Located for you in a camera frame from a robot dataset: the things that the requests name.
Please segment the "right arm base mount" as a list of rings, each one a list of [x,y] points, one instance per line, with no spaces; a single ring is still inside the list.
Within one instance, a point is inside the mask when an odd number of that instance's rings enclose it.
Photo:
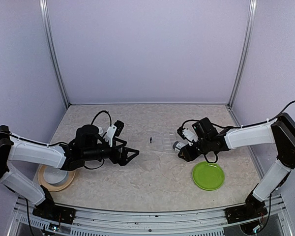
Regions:
[[[253,196],[253,191],[247,196],[245,203],[228,207],[224,210],[228,224],[237,223],[267,215],[265,201],[259,201]]]

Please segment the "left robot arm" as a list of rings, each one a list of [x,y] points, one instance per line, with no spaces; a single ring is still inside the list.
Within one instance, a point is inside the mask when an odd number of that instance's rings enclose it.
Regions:
[[[124,128],[120,120],[110,122],[106,131],[100,131],[93,122],[76,130],[69,143],[40,143],[17,136],[8,126],[0,126],[0,183],[22,195],[53,219],[59,207],[46,187],[35,184],[12,164],[23,161],[50,166],[62,171],[74,171],[86,166],[88,161],[109,159],[113,164],[127,165],[139,155],[139,150],[127,147],[127,141],[119,139]]]

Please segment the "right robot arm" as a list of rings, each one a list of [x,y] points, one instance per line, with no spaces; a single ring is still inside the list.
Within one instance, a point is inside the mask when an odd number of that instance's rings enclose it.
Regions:
[[[275,162],[246,198],[249,202],[241,208],[246,218],[254,217],[261,210],[260,203],[282,185],[295,169],[295,121],[285,110],[265,121],[242,126],[221,126],[207,117],[191,119],[190,122],[191,129],[184,124],[177,129],[182,141],[173,144],[178,157],[186,162],[201,155],[206,157],[211,152],[217,156],[221,152],[243,147],[275,145]]]

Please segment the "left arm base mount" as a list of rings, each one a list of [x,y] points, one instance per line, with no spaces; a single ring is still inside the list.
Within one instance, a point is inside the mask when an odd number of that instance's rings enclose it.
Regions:
[[[56,205],[49,190],[43,185],[40,185],[44,194],[45,200],[35,205],[32,214],[58,223],[73,224],[76,210],[71,207]]]

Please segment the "clear plastic pill organizer box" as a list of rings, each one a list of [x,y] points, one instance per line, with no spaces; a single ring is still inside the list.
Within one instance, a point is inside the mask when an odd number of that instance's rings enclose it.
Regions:
[[[155,151],[173,151],[173,145],[176,140],[174,132],[152,132],[148,134],[149,146]]]

